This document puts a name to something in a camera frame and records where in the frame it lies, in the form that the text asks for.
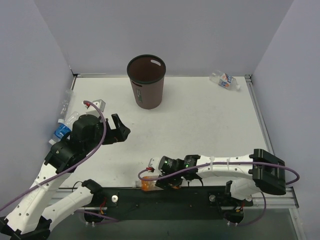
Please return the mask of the blue label plastic bottle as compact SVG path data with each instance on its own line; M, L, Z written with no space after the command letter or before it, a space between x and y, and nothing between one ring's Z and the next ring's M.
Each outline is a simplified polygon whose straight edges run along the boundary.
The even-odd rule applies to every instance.
M78 120L79 117L80 114L77 111L74 111L66 120L59 124L48 142L51 145L59 142L67 133L72 131L73 123Z

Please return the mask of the orange label plastic bottle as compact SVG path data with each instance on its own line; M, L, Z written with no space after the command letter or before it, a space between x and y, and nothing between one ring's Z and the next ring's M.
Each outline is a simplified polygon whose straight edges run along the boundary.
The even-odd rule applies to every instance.
M135 180L132 183L133 188L141 189L144 192L151 192L151 191L161 191L162 188L156 186L156 181L153 179L156 179L157 176L151 176L147 175L143 177L143 180Z

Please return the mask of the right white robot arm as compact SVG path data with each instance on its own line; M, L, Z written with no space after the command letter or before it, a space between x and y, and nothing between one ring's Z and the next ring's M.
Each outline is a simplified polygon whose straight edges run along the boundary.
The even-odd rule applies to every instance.
M184 159L167 156L152 158L148 166L158 174L161 189L179 189L184 181L202 182L213 177L227 178L225 194L235 200L250 201L252 195L286 194L285 162L275 155L254 149L252 154L235 157L187 155Z

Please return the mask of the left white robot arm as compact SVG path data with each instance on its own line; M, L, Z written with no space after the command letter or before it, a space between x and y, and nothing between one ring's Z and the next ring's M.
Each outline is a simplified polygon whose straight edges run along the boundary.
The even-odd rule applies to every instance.
M85 205L96 206L103 199L103 188L92 179L53 205L48 205L61 184L102 145L124 142L131 130L118 114L112 114L115 128L100 115L81 115L72 130L55 143L33 184L17 197L19 204L0 219L0 232L12 240L46 240L53 228Z

